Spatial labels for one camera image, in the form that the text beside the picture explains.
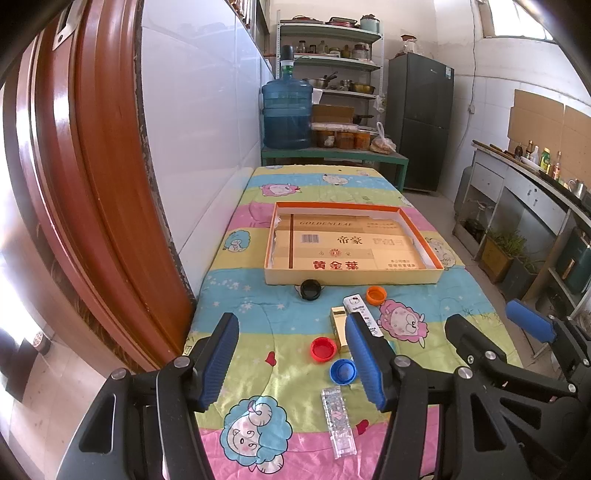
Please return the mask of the dark grey refrigerator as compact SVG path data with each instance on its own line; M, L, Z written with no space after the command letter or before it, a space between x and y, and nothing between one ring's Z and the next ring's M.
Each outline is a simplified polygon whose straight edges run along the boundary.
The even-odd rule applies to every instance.
M455 71L407 53L389 61L385 132L409 160L405 187L438 190L448 146Z

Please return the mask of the orange bottle cap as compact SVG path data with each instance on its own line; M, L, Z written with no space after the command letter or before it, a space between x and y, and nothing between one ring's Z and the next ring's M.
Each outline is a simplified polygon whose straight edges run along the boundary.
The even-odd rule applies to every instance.
M370 286L366 292L366 300L370 305L381 306L387 300L387 291L381 286Z

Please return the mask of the grey kitchen counter cabinet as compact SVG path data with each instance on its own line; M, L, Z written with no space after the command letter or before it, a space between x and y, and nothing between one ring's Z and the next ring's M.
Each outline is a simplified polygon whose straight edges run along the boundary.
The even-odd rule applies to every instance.
M453 233L505 300L571 316L589 309L589 217L482 144L461 182Z

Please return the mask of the blue bottle cap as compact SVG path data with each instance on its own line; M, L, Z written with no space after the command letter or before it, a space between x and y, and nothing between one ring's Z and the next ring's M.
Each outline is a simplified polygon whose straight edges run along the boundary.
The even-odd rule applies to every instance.
M356 380L358 370L351 359L335 360L329 367L329 378L339 386L352 384Z

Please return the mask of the white metal shelf rack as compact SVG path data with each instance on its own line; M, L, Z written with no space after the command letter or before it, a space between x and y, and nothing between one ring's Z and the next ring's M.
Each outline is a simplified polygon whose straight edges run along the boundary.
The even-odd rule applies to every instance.
M322 101L356 108L373 128L385 111L385 34L374 14L359 19L332 16L290 18L276 12L276 47L294 47L295 74L322 91Z

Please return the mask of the brown wooden door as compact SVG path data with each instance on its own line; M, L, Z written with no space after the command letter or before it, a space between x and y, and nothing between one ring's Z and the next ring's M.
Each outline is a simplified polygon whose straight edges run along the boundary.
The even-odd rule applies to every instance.
M1 250L29 312L104 375L163 367L194 311L150 163L142 9L1 6Z

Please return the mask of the blue water jug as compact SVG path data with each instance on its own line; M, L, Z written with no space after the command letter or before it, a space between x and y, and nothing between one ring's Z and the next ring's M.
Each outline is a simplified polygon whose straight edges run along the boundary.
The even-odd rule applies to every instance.
M263 93L263 143L267 148L297 150L311 146L312 86L294 78L294 47L280 48L280 78Z

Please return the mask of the black bottle cap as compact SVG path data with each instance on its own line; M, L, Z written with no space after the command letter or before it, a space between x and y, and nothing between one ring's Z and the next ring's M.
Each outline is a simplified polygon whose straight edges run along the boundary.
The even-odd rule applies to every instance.
M322 285L315 279L307 279L300 286L301 298L307 301L315 301L322 294Z

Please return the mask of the colourful cartoon sheep bedsheet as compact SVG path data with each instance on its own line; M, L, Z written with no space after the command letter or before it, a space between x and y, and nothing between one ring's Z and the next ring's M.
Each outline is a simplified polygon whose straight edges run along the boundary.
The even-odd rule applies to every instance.
M280 201L400 207L435 249L445 270L434 285L391 286L386 312L410 316L407 333L388 332L394 351L421 366L451 372L460 357L444 332L454 314L496 343L512 364L519 354L477 281L425 217L378 171L351 166L262 167L254 171L201 286L187 343L211 334L235 314L238 347L221 395L197 416L218 479L369 479L388 416L367 400L360 382L342 388L356 453L337 458L322 409L332 384L329 365L311 358L311 342L332 337L332 308L365 286L325 287L314 301L293 285L270 286L263 275L273 207Z

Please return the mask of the plastic bag of buns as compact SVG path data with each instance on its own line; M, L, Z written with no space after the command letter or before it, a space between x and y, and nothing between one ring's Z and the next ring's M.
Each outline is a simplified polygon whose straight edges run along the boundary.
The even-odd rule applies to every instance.
M370 151L384 155L391 155L397 152L397 146L386 136L384 125L377 121L377 136L370 143Z

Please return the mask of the clear glitter rectangular box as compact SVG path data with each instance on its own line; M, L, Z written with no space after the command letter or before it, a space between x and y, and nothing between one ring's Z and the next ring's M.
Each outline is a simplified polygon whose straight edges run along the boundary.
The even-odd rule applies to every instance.
M356 455L356 441L349 424L349 415L345 400L342 398L341 387L335 386L322 390L322 408L324 408L335 460Z

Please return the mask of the green low bench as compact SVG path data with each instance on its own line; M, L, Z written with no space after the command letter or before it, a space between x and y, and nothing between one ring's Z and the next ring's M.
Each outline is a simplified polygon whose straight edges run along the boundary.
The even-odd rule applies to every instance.
M378 162L385 163L394 166L398 166L398 173L396 174L396 186L399 190L403 190L406 183L407 170L409 166L409 160L407 157L400 155L399 153L393 154L381 154L370 150L346 150L336 148L318 148L310 147L304 149L273 149L263 147L260 151L260 159L262 160L263 166L269 164L270 161L276 161L279 159L344 159L348 161L359 161L362 163L367 162Z

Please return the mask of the red bottle cap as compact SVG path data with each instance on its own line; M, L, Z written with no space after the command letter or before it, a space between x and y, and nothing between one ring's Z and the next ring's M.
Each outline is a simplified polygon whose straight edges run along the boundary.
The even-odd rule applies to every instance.
M311 341L310 355L318 363L325 363L335 357L338 347L335 341L328 337L317 337Z

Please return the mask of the white Hello Kitty box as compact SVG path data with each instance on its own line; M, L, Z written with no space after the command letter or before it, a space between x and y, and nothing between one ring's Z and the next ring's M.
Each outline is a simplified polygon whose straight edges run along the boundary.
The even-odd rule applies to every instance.
M373 336L384 336L380 326L378 325L378 322L374 318L372 312L370 312L369 307L360 294L346 296L344 299L342 299L342 304L344 304L346 310L346 332L349 331L349 326L353 325L353 315L359 314L360 317L363 318L363 322L365 322L367 328L370 330L370 333L372 333Z

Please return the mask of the shallow orange-rimmed cardboard box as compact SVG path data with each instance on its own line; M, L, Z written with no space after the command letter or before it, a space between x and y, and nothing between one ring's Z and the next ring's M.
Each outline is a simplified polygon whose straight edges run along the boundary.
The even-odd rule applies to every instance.
M400 207L279 202L263 270L269 285L422 285L445 267Z

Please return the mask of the gold rectangular box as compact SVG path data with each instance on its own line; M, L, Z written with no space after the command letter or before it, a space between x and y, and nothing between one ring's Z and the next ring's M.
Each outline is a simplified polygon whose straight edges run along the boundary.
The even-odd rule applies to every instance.
M339 351L348 352L349 345L346 341L346 318L348 312L344 306L336 306L331 308L332 329L335 332L335 343L339 347Z

